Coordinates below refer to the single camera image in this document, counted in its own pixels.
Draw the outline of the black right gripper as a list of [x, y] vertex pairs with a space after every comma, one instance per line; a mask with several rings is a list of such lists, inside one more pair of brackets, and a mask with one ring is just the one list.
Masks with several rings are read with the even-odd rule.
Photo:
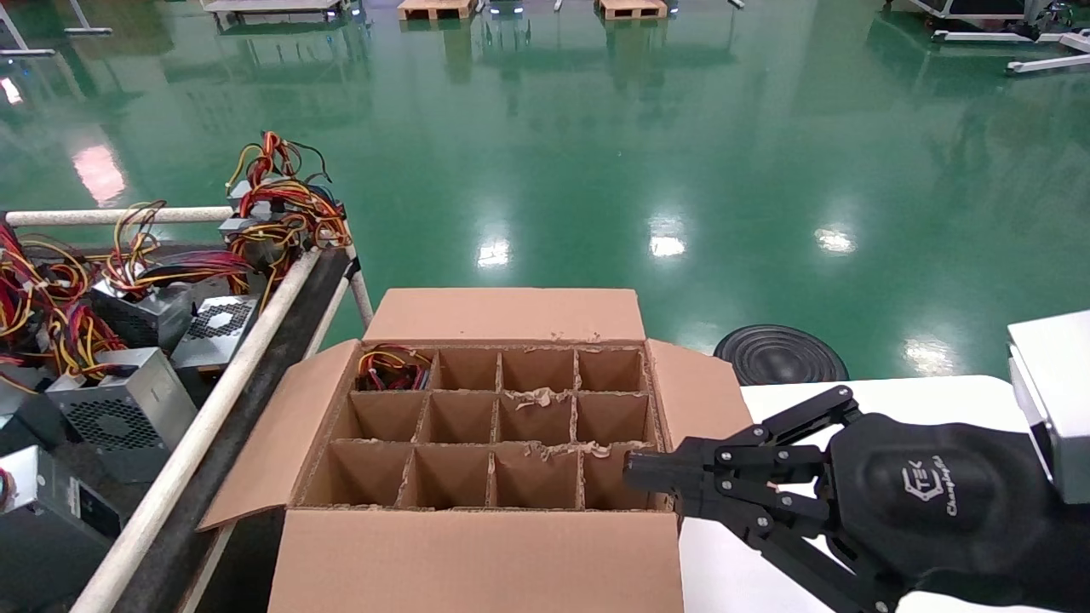
[[[858, 418], [853, 390], [832, 387], [728, 438], [629, 450], [623, 482], [723, 524], [834, 612], [894, 612], [897, 591], [1086, 612], [1087, 506], [1059, 497], [1028, 435]], [[845, 426], [829, 453], [802, 445], [829, 426]], [[811, 543], [829, 533], [828, 506], [765, 485], [828, 472], [840, 516], [829, 550], [860, 575]]]

